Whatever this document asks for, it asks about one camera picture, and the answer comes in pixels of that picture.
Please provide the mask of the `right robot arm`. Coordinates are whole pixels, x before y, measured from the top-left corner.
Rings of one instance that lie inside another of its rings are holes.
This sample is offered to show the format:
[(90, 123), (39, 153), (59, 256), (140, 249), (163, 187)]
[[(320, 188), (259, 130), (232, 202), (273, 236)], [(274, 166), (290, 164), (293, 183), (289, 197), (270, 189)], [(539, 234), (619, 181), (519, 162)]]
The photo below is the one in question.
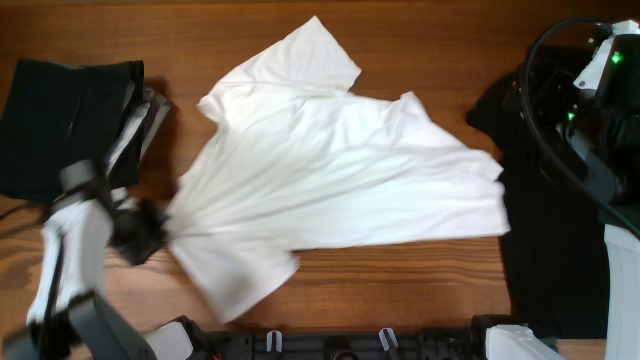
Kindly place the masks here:
[(558, 22), (467, 115), (501, 153), (499, 240), (515, 316), (542, 338), (603, 339), (639, 355), (639, 27)]

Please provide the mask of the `white t-shirt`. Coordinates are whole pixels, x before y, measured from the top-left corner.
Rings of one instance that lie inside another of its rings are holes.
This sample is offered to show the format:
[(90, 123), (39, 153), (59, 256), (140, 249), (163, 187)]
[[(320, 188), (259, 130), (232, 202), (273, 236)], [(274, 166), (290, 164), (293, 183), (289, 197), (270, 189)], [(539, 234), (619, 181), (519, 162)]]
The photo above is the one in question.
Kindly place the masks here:
[(290, 279), (299, 250), (497, 236), (501, 166), (419, 98), (355, 95), (359, 66), (317, 18), (200, 99), (215, 135), (167, 208), (169, 248), (217, 318)]

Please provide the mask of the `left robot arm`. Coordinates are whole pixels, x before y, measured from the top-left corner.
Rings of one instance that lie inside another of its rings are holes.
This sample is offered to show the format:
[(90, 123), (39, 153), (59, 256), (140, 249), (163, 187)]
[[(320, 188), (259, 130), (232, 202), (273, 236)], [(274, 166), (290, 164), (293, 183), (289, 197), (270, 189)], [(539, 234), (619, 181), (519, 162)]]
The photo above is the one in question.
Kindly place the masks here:
[(105, 175), (89, 160), (60, 172), (63, 194), (43, 227), (39, 289), (24, 329), (7, 336), (7, 359), (65, 359), (85, 345), (95, 359), (159, 356), (107, 301), (105, 251), (143, 264), (165, 240), (165, 215), (150, 201), (114, 200)]

